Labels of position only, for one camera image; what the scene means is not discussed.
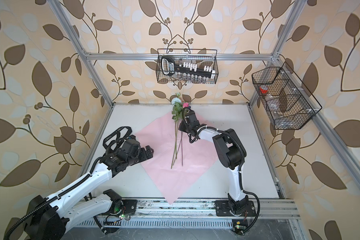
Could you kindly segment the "small magenta fake flower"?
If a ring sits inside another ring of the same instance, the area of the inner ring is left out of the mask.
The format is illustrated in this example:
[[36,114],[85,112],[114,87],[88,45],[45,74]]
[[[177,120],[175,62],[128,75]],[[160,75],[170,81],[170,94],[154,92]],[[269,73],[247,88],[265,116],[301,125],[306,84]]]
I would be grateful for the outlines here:
[[[185,111],[189,108],[189,103],[184,103],[183,104],[183,109],[182,109],[182,113],[181,113],[181,117],[182,117],[182,122],[184,121],[185,117]],[[180,142],[180,150],[181,150],[181,163],[182,166],[184,165],[184,157],[183,157],[183,133],[181,133],[181,142]]]

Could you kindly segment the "pale green fake flower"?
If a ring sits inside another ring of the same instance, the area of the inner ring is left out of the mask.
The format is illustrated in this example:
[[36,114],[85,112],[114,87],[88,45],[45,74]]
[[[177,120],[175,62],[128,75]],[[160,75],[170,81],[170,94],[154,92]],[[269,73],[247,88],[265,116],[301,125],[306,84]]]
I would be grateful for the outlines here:
[[175,123],[175,146],[174,146],[174,153],[173,153],[173,159],[172,159],[172,163],[171,163],[171,168],[173,168],[176,159],[177,159],[177,154],[178,154],[178,128],[179,128],[179,120],[180,120],[180,115],[182,113],[183,110],[183,101],[180,98],[181,94],[180,93],[176,93],[175,97],[171,100],[171,104],[173,106],[172,109],[172,120]]

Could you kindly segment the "pink purple wrapping paper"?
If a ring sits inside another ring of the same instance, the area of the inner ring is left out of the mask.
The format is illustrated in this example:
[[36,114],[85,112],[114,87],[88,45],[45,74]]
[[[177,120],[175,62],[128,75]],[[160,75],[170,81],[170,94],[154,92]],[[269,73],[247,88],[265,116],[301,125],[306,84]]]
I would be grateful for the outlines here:
[[212,179],[218,160],[213,143],[190,144],[186,134],[175,131],[166,108],[146,108],[139,120],[145,126],[136,134],[138,141],[151,146],[154,157],[142,163],[146,176],[139,181],[135,196],[164,198],[172,204],[178,198],[217,198],[225,193]]

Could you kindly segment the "pink fake rose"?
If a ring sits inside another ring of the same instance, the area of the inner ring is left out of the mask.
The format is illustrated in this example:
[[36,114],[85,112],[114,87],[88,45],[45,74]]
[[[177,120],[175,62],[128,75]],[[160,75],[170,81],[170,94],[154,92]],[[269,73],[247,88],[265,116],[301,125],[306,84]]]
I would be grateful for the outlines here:
[[178,154],[178,132],[179,132],[179,126],[181,122],[181,117],[179,113],[176,113],[173,116],[173,120],[175,121],[175,148],[174,148],[174,154],[173,154],[173,162],[177,159]]

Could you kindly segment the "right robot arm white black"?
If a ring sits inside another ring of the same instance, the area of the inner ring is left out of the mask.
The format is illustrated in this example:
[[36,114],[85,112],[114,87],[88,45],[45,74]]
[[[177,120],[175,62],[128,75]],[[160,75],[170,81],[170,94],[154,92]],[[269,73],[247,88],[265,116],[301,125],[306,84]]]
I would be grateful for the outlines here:
[[214,144],[217,156],[223,167],[229,170],[228,209],[233,216],[253,213],[260,215],[260,200],[255,193],[246,191],[243,186],[242,167],[247,152],[233,129],[219,130],[200,124],[195,111],[185,107],[180,113],[179,130],[189,136],[192,144],[198,140],[206,140]]

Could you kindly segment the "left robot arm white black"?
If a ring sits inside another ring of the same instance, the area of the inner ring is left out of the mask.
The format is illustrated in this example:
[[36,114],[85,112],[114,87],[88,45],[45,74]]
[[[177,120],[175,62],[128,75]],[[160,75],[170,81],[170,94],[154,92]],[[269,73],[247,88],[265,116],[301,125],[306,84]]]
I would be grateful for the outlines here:
[[141,147],[134,136],[112,141],[85,175],[46,198],[32,199],[27,214],[7,230],[4,239],[10,239],[15,230],[23,228],[32,240],[59,240],[89,218],[104,213],[123,215],[126,208],[122,197],[113,190],[85,202],[81,200],[127,167],[149,160],[153,155],[154,150],[150,146]]

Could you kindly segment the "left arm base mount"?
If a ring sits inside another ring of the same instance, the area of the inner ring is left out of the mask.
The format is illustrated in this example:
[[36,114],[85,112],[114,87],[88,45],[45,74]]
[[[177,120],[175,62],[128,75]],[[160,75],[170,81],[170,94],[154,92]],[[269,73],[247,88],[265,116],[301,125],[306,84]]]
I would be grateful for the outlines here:
[[127,215],[132,216],[137,210],[137,200],[134,199],[122,199],[120,201],[114,202],[111,205],[111,208],[102,213],[102,216],[121,216]]

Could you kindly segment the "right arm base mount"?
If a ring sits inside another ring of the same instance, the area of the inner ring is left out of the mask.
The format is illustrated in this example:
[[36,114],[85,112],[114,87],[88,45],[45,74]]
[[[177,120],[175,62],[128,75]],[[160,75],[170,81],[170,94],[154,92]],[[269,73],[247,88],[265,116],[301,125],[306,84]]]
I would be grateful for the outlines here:
[[218,217],[255,217],[256,209],[253,201],[215,201],[214,207]]

